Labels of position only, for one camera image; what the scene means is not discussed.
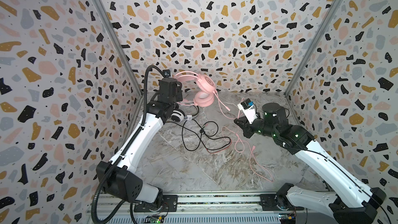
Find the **cable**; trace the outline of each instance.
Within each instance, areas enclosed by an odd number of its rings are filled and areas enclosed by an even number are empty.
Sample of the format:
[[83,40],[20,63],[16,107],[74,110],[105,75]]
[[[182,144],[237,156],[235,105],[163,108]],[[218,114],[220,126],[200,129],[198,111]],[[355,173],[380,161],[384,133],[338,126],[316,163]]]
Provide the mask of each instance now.
[[306,210],[307,214],[306,214],[306,217],[305,217],[305,223],[304,224],[307,224],[307,221],[308,221],[308,208],[306,208],[305,210]]
[[[248,144],[249,148],[250,148],[249,142],[247,142],[246,140],[241,140],[240,137],[239,137],[239,135],[238,135],[236,132],[233,132],[233,131],[231,131],[230,129],[228,129],[228,127],[221,127],[221,133],[222,133],[223,135],[224,135],[224,133],[222,132],[222,129],[223,129],[223,128],[226,128],[228,131],[234,133],[234,134],[238,137],[238,139],[237,139],[236,141],[232,141],[232,142],[236,142],[236,143],[235,143],[235,150],[236,150],[237,152],[242,153],[242,152],[245,151],[245,145],[244,145],[243,142],[246,142],[246,143]],[[239,151],[239,150],[236,148],[236,144],[237,144],[238,142],[241,142],[242,145],[243,145],[243,150],[241,150],[241,151]],[[265,180],[267,180],[267,181],[269,181],[269,182],[274,182],[274,179],[273,179],[273,176],[272,176],[271,172],[270,172],[269,170],[267,170],[265,167],[263,167],[262,165],[260,165],[260,164],[257,162],[256,157],[255,157],[254,154],[253,154],[253,151],[254,151],[255,148],[256,148],[255,146],[253,146],[252,148],[250,148],[249,165],[250,165],[251,171],[253,171],[253,173],[256,174],[257,176],[259,176],[259,177],[261,177],[261,178],[263,178],[263,179],[265,179]],[[266,170],[266,171],[269,173],[269,175],[271,176],[271,179],[272,179],[272,180],[269,180],[269,179],[263,177],[262,175],[260,175],[260,174],[258,174],[257,172],[254,171],[254,169],[251,167],[251,163],[250,163],[251,156],[253,156],[254,161],[256,162],[256,164],[257,164],[258,166],[260,166],[261,168],[263,168],[264,170]]]
[[[190,151],[190,152],[196,151],[196,150],[199,148],[200,144],[202,143],[203,146],[205,147],[205,149],[207,150],[207,152],[209,152],[210,154],[215,154],[215,153],[217,153],[217,152],[220,152],[220,151],[225,150],[226,148],[228,148],[228,147],[231,145],[232,140],[231,140],[230,137],[212,138],[212,137],[215,136],[215,135],[217,134],[217,132],[218,132],[218,125],[217,125],[216,122],[214,122],[214,121],[207,121],[203,126],[201,126],[196,120],[193,120],[193,121],[195,121],[196,124],[197,124],[197,125],[200,127],[200,129],[201,129],[201,130],[200,130],[200,133],[201,133],[200,136],[199,136],[196,132],[194,132],[194,131],[192,131],[191,129],[185,127],[186,122],[184,122],[183,125],[180,125],[180,124],[178,124],[178,123],[171,122],[171,121],[167,121],[167,122],[166,122],[166,123],[174,123],[174,124],[176,124],[176,125],[182,127],[182,129],[181,129],[182,143],[183,143],[183,145],[184,145],[184,147],[185,147],[185,149],[186,149],[187,151]],[[217,126],[217,131],[216,131],[213,135],[208,135],[208,134],[206,133],[206,131],[204,130],[204,127],[206,127],[206,125],[207,125],[208,123],[211,123],[211,122],[216,124],[216,126]],[[199,138],[199,143],[198,143],[198,145],[196,146],[196,148],[193,149],[193,150],[188,149],[188,147],[186,147],[186,144],[185,144],[185,142],[184,142],[184,135],[183,135],[184,129],[187,129],[188,131],[193,132],[193,133]],[[220,148],[210,149],[210,148],[207,148],[207,147],[206,147],[205,143],[204,143],[203,140],[202,140],[203,134],[204,134],[208,139],[211,139],[211,140],[218,140],[218,139],[222,139],[222,138],[228,138],[228,139],[229,139],[229,142],[228,142],[226,145],[224,145],[224,146],[222,146],[222,147],[220,147]]]
[[148,75],[149,72],[152,71],[152,68],[156,69],[163,77],[163,73],[160,70],[160,68],[156,67],[155,65],[149,65],[147,67],[147,70],[145,71],[145,76],[144,76],[144,110],[143,110],[143,117],[142,117],[142,122],[141,122],[141,126],[143,127],[145,125],[145,122],[147,120],[147,112],[148,112],[148,108],[147,108],[147,103],[148,103]]
[[285,109],[285,110],[287,110],[287,111],[289,112],[288,115],[286,116],[286,118],[290,116],[290,110],[289,110],[289,108],[281,107],[281,108],[276,109],[276,111],[278,111],[279,109]]
[[155,98],[156,98],[156,96],[158,96],[158,95],[159,95],[159,92],[155,92],[155,93],[153,94],[152,98],[150,99],[150,101],[154,101]]
[[[226,116],[226,115],[224,114],[224,112],[223,112],[222,109],[221,109],[221,105],[220,105],[220,102],[221,102],[221,101],[220,101],[220,99],[219,99],[219,97],[218,97],[218,92],[217,92],[217,90],[215,91],[214,94],[215,94],[216,97],[217,97],[218,106],[220,107],[220,111],[221,111],[222,115],[224,115],[224,117],[229,118],[229,119],[236,119],[236,118],[230,118],[230,117],[228,117],[228,116]],[[223,105],[225,108],[227,108],[228,111],[230,110],[226,105],[224,105],[224,103],[222,103],[222,105]]]
[[198,106],[195,106],[195,107],[196,107],[197,112],[194,115],[192,115],[192,117],[195,117],[199,114],[199,107]]
[[167,212],[166,212],[166,215],[164,216],[164,217],[166,217],[166,216],[169,214],[169,209],[170,209],[170,207],[169,207],[169,204],[168,204],[167,202],[164,202],[164,203],[167,204]]
[[369,195],[366,191],[364,191],[364,190],[363,190],[351,177],[349,177],[349,176],[348,176],[340,167],[338,167],[331,159],[329,159],[328,157],[326,157],[325,155],[323,155],[323,154],[321,154],[321,153],[319,153],[319,152],[314,152],[314,151],[311,151],[311,150],[296,149],[296,148],[289,148],[289,149],[299,150],[299,151],[306,151],[306,152],[313,152],[313,153],[316,153],[316,154],[318,154],[318,155],[321,155],[321,156],[324,157],[327,161],[331,162],[331,163],[332,163],[336,168],[338,168],[346,177],[348,177],[348,179],[350,179],[351,182],[353,182],[354,185],[357,186],[357,187],[361,190],[361,192],[364,192],[368,197],[370,197],[373,201],[375,201],[375,202],[377,203],[377,205],[378,205],[378,206],[383,210],[383,212],[386,214],[387,219],[388,219],[388,221],[389,221],[390,224],[391,224],[390,217],[388,216],[388,214],[387,214],[387,212],[384,210],[384,208],[381,206],[381,204],[378,203],[378,202],[377,202],[371,195]]
[[133,222],[134,224],[137,224],[137,221],[135,220],[134,215],[133,215],[133,213],[132,213],[132,205],[133,205],[133,204],[134,204],[134,203],[130,203],[130,217],[131,217],[132,222]]
[[294,210],[293,212],[291,212],[288,216],[291,216],[291,214],[294,214],[294,217],[296,217],[296,214],[297,214],[297,212],[296,212],[296,206],[295,206],[295,210]]

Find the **pink cable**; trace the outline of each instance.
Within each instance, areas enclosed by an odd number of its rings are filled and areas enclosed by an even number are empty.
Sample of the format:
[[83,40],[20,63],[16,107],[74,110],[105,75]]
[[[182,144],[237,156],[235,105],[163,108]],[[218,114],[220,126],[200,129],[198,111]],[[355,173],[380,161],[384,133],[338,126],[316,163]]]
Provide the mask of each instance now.
[[[214,93],[215,95],[216,95],[216,97],[217,97],[217,99],[218,99],[218,106],[220,107],[220,111],[221,111],[221,113],[222,113],[222,115],[224,115],[226,118],[229,118],[229,119],[236,119],[236,118],[230,118],[230,117],[227,117],[225,114],[224,114],[224,112],[222,111],[222,109],[221,109],[221,105],[220,105],[220,99],[219,99],[219,97],[218,97],[218,92],[217,91],[215,91],[215,93]],[[230,109],[226,106],[226,105],[224,105],[224,103],[222,103],[222,105],[224,106],[224,107],[226,107],[227,109],[228,109],[228,111],[230,111]]]
[[[221,133],[222,133],[222,135],[224,135],[224,132],[222,131],[223,128],[226,128],[228,131],[234,133],[234,134],[236,135],[236,137],[238,137],[238,140],[236,140],[236,141],[233,141],[233,140],[232,140],[232,142],[235,142],[235,150],[236,150],[237,152],[242,153],[242,152],[245,151],[245,145],[244,145],[243,142],[246,142],[246,143],[248,144],[249,148],[250,148],[249,142],[247,142],[246,140],[241,140],[240,137],[239,137],[239,135],[238,135],[236,132],[231,131],[231,130],[228,129],[228,127],[226,127],[226,126],[221,127]],[[236,144],[237,144],[238,142],[241,142],[242,145],[243,145],[243,150],[242,150],[242,151],[239,151],[239,150],[236,148]],[[265,179],[265,180],[267,180],[267,181],[269,181],[269,182],[274,182],[274,178],[273,178],[271,172],[270,172],[269,170],[267,170],[265,167],[263,167],[262,165],[260,165],[260,164],[257,162],[256,157],[255,157],[254,154],[253,154],[253,151],[254,151],[255,148],[256,148],[256,147],[253,146],[253,147],[250,149],[249,165],[250,165],[251,171],[253,171],[253,173],[256,174],[257,176],[259,176],[259,177],[261,177],[261,178],[263,178],[263,179]],[[265,177],[263,177],[262,175],[260,175],[260,174],[258,174],[257,172],[254,171],[254,169],[251,167],[251,163],[250,163],[251,156],[253,156],[254,161],[256,162],[256,164],[257,164],[258,166],[260,166],[261,168],[263,168],[264,170],[266,170],[266,171],[269,173],[269,175],[270,175],[271,178],[272,178],[272,181],[269,180],[269,179],[267,179],[267,178],[265,178]]]

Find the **headphone ear cup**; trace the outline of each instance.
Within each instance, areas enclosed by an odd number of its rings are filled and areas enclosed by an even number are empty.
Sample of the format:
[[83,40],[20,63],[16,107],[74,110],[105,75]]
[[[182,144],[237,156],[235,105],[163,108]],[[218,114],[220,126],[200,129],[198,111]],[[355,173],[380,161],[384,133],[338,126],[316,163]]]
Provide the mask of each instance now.
[[170,117],[173,122],[181,122],[184,120],[185,113],[180,109],[174,109],[172,116]]
[[199,91],[196,93],[195,98],[193,99],[195,105],[200,107],[208,107],[214,102],[214,93],[207,93],[204,91]]
[[216,85],[214,84],[213,80],[207,75],[198,74],[196,84],[202,91],[206,93],[213,93],[216,90]]

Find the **black mounting plate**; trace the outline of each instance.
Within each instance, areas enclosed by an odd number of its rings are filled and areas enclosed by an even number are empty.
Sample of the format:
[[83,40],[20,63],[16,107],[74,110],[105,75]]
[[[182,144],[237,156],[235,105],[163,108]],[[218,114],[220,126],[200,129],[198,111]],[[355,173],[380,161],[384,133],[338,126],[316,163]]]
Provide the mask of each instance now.
[[[276,201],[275,201],[275,194],[261,194],[260,195],[260,202],[259,204],[263,208],[263,211],[281,211],[276,206]],[[303,207],[296,207],[296,210],[304,210]]]
[[[177,195],[163,195],[163,210],[162,213],[176,212],[177,211],[178,196]],[[147,213],[151,212],[144,204],[138,204],[134,206],[134,212],[136,213]]]

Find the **pink ear cup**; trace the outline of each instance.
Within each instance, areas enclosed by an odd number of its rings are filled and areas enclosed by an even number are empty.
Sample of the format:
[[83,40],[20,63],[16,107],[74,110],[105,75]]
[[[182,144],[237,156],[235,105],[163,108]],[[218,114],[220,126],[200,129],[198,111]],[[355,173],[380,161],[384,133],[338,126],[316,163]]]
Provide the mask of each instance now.
[[208,107],[214,102],[214,93],[200,91],[195,95],[193,102],[199,107]]
[[213,80],[207,75],[198,75],[198,79],[196,80],[196,84],[198,87],[209,94],[213,93],[216,90],[216,85]]

